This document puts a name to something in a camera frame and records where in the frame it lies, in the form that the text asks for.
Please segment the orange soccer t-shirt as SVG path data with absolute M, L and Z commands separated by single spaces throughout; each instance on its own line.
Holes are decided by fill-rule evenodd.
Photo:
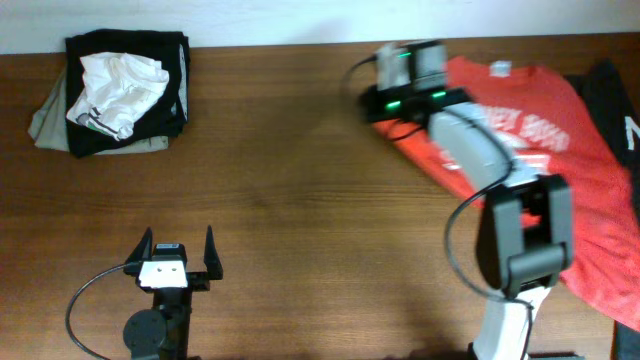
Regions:
M 627 202 L 625 170 L 609 151 L 582 99 L 564 76 L 544 66 L 512 68 L 456 57 L 449 83 L 480 103 L 489 126 L 517 155 L 545 174 L 560 174 L 573 195 L 575 260 L 561 275 L 581 300 L 634 325 L 639 232 Z

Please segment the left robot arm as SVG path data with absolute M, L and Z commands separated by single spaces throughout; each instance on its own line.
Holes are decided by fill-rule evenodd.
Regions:
M 186 248 L 180 243 L 153 242 L 147 229 L 125 261 L 124 273 L 136 286 L 153 296 L 152 305 L 127 320 L 123 342 L 137 360 L 187 359 L 195 293 L 208 292 L 213 281 L 224 277 L 215 247 L 214 233 L 207 228 L 203 271 L 189 271 Z

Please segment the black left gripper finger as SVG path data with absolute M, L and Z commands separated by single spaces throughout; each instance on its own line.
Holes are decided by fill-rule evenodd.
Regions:
M 153 233 L 152 229 L 148 227 L 141 240 L 132 250 L 130 255 L 126 259 L 127 265 L 141 265 L 144 261 L 148 261 L 151 258 L 153 245 Z
M 207 226 L 203 262 L 209 278 L 222 278 L 223 267 L 215 247 L 213 229 Z

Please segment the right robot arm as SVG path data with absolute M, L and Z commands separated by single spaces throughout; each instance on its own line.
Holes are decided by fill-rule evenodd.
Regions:
M 361 97 L 369 121 L 397 119 L 417 125 L 449 153 L 472 185 L 471 195 L 449 216 L 443 236 L 452 270 L 486 301 L 467 358 L 529 358 L 536 315 L 574 260 L 568 183 L 519 159 L 490 128 L 486 112 L 470 93 L 448 86 L 447 52 L 441 41 L 388 43 L 369 59 L 377 76 Z M 483 208 L 476 261 L 485 288 L 464 274 L 452 244 L 455 221 L 477 200 Z

